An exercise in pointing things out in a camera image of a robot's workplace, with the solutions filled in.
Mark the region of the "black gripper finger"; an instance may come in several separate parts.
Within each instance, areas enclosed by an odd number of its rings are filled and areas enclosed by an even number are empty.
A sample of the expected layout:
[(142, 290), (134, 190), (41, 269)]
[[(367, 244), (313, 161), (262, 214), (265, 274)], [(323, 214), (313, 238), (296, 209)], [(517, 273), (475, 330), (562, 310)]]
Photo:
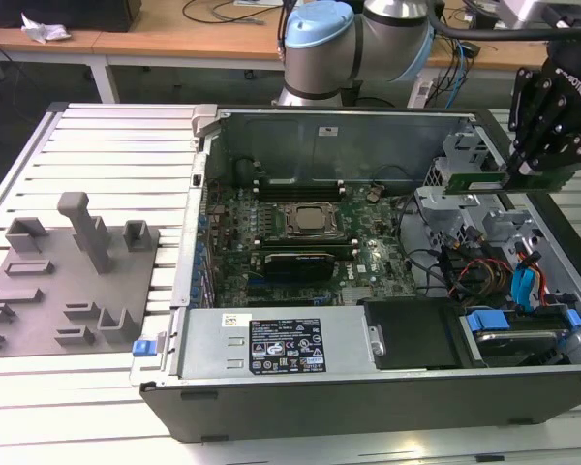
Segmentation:
[(581, 79), (546, 77), (531, 103), (527, 164), (533, 171), (581, 169)]
[(514, 134), (510, 156), (506, 162), (508, 188), (516, 184), (520, 168), (528, 157), (529, 112), (526, 106), (533, 102), (537, 76), (537, 71), (528, 68), (520, 68), (516, 73), (508, 117), (508, 129)]

